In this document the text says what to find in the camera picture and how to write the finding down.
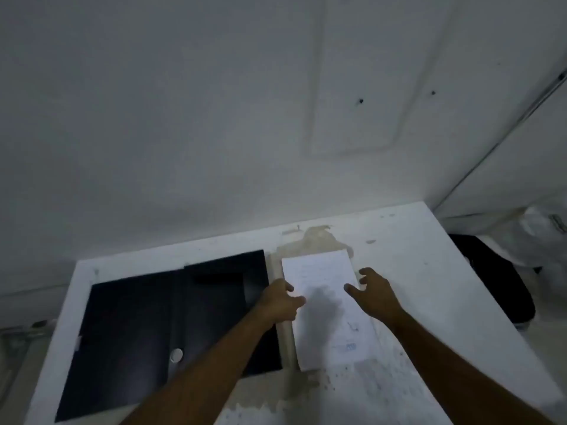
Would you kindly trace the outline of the white paper sheet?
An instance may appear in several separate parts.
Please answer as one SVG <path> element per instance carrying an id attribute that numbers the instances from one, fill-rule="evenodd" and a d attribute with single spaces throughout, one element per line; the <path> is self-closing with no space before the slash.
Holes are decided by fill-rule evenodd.
<path id="1" fill-rule="evenodd" d="M 283 258 L 281 264 L 292 295 L 306 300 L 292 322 L 299 369 L 372 359 L 377 343 L 372 320 L 344 290 L 357 282 L 347 250 Z"/>

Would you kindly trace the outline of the black open folder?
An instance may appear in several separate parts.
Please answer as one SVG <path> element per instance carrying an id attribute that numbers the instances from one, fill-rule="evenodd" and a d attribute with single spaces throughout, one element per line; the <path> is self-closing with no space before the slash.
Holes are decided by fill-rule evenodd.
<path id="1" fill-rule="evenodd" d="M 94 285 L 55 421 L 140 403 L 230 331 L 268 285 L 263 250 Z"/>

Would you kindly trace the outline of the person's right forearm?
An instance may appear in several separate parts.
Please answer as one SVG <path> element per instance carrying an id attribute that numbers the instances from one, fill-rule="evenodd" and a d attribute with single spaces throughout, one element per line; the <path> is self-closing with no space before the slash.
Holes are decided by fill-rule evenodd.
<path id="1" fill-rule="evenodd" d="M 397 308 L 380 317 L 453 425 L 554 425 Z"/>

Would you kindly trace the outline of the clear plastic bag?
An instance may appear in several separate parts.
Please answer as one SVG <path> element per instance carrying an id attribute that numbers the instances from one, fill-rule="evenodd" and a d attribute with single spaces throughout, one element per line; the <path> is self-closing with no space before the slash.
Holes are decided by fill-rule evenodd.
<path id="1" fill-rule="evenodd" d="M 526 207 L 491 229 L 488 236 L 514 262 L 540 267 L 543 281 L 567 296 L 567 201 Z"/>

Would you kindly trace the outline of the black bag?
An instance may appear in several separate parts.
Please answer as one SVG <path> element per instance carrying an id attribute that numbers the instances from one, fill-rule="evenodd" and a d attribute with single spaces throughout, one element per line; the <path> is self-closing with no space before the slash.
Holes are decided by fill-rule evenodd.
<path id="1" fill-rule="evenodd" d="M 528 328 L 535 318 L 536 307 L 514 265 L 475 236 L 450 234 L 449 237 L 512 324 L 518 330 Z"/>

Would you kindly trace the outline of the person's left forearm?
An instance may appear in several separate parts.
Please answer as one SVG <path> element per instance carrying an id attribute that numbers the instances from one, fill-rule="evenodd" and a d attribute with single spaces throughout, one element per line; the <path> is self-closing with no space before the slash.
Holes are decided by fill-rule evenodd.
<path id="1" fill-rule="evenodd" d="M 255 307 L 120 425 L 214 425 L 260 339 L 276 323 L 295 317 L 282 304 Z"/>

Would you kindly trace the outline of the person's left hand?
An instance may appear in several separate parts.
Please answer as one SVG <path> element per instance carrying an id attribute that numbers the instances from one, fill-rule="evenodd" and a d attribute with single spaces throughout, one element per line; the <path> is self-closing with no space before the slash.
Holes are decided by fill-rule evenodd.
<path id="1" fill-rule="evenodd" d="M 285 279 L 276 279 L 262 292 L 254 307 L 255 312 L 269 326 L 294 321 L 298 310 L 295 311 L 290 304 L 293 291 L 294 287 Z"/>

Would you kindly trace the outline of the person's right hand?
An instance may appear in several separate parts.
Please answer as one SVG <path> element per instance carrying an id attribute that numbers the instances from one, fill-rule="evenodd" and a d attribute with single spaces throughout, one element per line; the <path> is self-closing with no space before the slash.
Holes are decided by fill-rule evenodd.
<path id="1" fill-rule="evenodd" d="M 360 269 L 359 284 L 363 286 L 364 299 L 354 299 L 370 317 L 387 326 L 392 325 L 403 314 L 403 309 L 389 281 L 370 267 Z"/>

